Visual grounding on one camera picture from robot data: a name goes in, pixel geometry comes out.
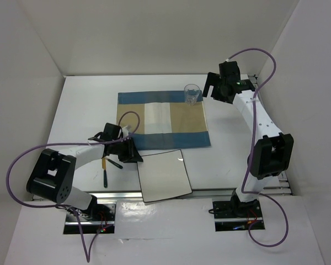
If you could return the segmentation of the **clear plastic cup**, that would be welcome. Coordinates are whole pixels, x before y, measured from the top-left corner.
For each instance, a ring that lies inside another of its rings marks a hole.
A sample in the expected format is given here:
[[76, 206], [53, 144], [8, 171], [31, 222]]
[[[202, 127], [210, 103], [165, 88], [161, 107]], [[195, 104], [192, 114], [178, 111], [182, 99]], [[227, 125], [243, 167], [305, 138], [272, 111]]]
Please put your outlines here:
[[194, 105], [197, 102], [201, 90], [196, 84], [187, 84], [184, 87], [184, 99], [188, 105]]

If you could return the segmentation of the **white square plate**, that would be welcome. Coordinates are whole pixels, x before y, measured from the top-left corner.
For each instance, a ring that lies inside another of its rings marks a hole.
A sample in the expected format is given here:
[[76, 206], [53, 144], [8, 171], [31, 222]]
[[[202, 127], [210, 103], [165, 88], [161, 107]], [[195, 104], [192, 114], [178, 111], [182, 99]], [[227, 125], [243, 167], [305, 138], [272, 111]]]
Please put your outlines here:
[[183, 153], [173, 150], [142, 156], [137, 163], [144, 203], [174, 199], [193, 192]]

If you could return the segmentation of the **blue beige striped placemat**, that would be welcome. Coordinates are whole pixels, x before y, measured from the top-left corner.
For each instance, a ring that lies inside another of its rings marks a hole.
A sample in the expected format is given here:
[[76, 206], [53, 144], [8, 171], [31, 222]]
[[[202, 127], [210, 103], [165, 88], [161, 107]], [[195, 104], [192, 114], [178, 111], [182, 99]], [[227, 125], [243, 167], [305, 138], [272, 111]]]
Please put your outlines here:
[[211, 146], [202, 94], [194, 105], [184, 91], [118, 93], [116, 121], [135, 130], [138, 150], [192, 149]]

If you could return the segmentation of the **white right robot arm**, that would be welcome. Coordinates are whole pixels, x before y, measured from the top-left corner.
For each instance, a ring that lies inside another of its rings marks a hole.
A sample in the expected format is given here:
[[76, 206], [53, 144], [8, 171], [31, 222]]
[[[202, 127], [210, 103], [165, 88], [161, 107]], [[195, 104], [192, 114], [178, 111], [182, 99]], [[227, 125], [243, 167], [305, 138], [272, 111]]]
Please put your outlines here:
[[241, 79], [237, 62], [225, 61], [219, 73], [208, 73], [202, 94], [233, 105], [252, 132], [247, 171], [242, 184], [232, 193], [227, 206], [214, 207], [220, 217], [243, 218], [258, 206], [259, 193], [290, 163], [293, 137], [284, 134], [272, 121], [249, 79]]

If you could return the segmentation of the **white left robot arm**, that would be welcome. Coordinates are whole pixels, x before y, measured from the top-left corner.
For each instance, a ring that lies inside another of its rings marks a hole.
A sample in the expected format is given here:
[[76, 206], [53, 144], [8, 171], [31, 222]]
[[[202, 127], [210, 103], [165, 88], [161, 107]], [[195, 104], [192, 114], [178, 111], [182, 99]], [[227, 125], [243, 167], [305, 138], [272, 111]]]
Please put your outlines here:
[[[133, 138], [120, 141], [124, 135], [120, 126], [107, 123], [102, 132], [91, 138], [98, 145], [75, 146], [61, 151], [44, 149], [26, 184], [27, 192], [57, 204], [72, 206], [85, 220], [100, 220], [103, 214], [109, 214], [109, 209], [98, 204], [96, 196], [73, 186], [74, 172], [109, 155], [117, 155], [122, 163], [142, 162]], [[113, 140], [117, 142], [100, 144]]]

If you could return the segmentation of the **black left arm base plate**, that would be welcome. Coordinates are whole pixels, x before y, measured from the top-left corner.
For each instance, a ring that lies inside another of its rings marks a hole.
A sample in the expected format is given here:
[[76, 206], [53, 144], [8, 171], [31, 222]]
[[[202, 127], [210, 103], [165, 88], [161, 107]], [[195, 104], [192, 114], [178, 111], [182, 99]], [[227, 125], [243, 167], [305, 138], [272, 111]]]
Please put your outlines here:
[[[102, 230], [101, 234], [113, 234], [115, 231], [115, 213], [116, 204], [106, 203], [105, 209], [99, 211], [95, 217], [89, 217], [86, 214], [78, 211], [79, 219], [81, 222], [82, 232], [84, 234], [96, 234], [98, 230]], [[68, 211], [65, 218], [63, 228], [64, 235], [79, 234], [78, 221], [76, 216], [71, 210]]]

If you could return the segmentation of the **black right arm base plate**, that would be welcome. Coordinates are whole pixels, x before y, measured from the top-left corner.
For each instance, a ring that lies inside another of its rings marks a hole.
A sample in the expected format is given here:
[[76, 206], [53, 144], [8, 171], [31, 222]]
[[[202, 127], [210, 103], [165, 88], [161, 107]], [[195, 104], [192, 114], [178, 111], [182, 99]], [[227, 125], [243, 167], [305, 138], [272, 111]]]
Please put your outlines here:
[[230, 201], [214, 201], [212, 209], [216, 232], [245, 231], [252, 225], [252, 230], [264, 230], [264, 220], [261, 205], [258, 200], [243, 207]]

